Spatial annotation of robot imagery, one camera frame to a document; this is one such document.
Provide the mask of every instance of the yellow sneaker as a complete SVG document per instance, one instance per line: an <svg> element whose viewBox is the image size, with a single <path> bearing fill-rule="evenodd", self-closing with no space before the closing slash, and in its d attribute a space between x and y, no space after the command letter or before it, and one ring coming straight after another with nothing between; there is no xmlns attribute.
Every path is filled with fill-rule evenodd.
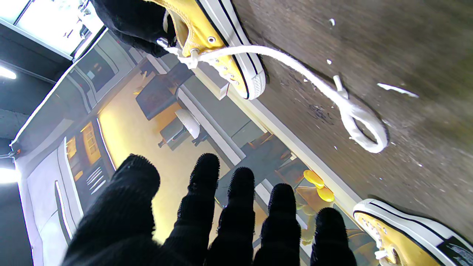
<svg viewBox="0 0 473 266"><path fill-rule="evenodd" d="M438 222L374 199L358 203L353 217L376 241L381 266L473 265L472 245Z"/></svg>
<svg viewBox="0 0 473 266"><path fill-rule="evenodd" d="M149 1L166 8L172 17L179 47L168 47L167 50L178 57L250 45L230 0ZM189 68L197 67L197 62L185 63ZM263 93L266 77L256 54L223 55L211 58L207 63L217 69L220 76L228 80L243 98L251 100Z"/></svg>

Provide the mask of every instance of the sneaker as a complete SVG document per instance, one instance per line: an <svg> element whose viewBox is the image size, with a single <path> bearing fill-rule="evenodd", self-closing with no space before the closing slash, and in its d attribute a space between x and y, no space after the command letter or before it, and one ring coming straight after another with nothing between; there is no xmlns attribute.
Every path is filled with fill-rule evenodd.
<svg viewBox="0 0 473 266"><path fill-rule="evenodd" d="M352 103L341 82L336 82L337 91L333 90L297 59L269 47L250 45L230 0L149 1L166 8L177 39L176 46L169 44L165 38L158 39L157 43L176 54L189 69L196 68L198 62L208 62L219 71L220 76L233 84L243 98L251 100L260 96L266 86L266 77L257 54L270 56L304 75L332 100L340 109L345 128L362 148L378 153L387 146L383 124L375 115ZM165 31L171 28L167 17L164 16L163 20ZM356 120L366 126L375 142L357 127Z"/></svg>
<svg viewBox="0 0 473 266"><path fill-rule="evenodd" d="M473 266L472 245L436 221L374 199L358 203L353 217L376 241L381 266Z"/></svg>
<svg viewBox="0 0 473 266"><path fill-rule="evenodd" d="M230 0L152 1L166 8L172 17L179 45L177 49L168 51L178 57L192 57L224 47L250 45ZM167 45L162 40L158 40L158 44ZM207 63L217 69L220 76L228 80L243 98L251 100L263 93L266 77L256 54L223 55L211 58Z"/></svg>

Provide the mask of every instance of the gray floor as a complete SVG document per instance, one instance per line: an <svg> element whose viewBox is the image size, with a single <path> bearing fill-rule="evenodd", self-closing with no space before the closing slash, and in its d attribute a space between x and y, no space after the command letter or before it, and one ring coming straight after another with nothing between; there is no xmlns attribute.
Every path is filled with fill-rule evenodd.
<svg viewBox="0 0 473 266"><path fill-rule="evenodd" d="M340 74L351 99L383 119L390 145L364 151L331 101L264 57L270 84L259 100L270 111L362 198L378 196L473 239L473 2L233 2L253 42L288 52L328 82Z"/></svg>

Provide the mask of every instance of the white rubber sole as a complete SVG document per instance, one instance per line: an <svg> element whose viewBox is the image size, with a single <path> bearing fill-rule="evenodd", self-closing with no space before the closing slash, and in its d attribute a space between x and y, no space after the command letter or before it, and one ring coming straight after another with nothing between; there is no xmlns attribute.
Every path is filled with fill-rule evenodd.
<svg viewBox="0 0 473 266"><path fill-rule="evenodd" d="M228 46L251 45L246 37L230 0L196 0L210 22ZM247 92L239 94L245 99L255 99L264 92L266 76L260 59L254 53L234 55L246 83Z"/></svg>
<svg viewBox="0 0 473 266"><path fill-rule="evenodd" d="M438 262L448 266L473 265L470 243L436 221L403 213L375 199L366 199L353 208L355 213L366 213L416 241Z"/></svg>

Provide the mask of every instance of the gloved hand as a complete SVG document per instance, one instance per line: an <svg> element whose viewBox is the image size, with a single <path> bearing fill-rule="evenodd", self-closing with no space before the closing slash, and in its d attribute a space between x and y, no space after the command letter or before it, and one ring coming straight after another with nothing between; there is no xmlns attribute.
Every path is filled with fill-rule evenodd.
<svg viewBox="0 0 473 266"><path fill-rule="evenodd" d="M208 248L218 178L217 156L202 155L174 229L159 245L151 239L151 199L159 188L159 174L145 158L131 155L85 213L63 265L298 266L300 226L294 192L286 184L276 185L271 193L261 248L253 261L254 176L248 168L235 171L218 236ZM316 224L311 265L356 265L340 214L323 209Z"/></svg>

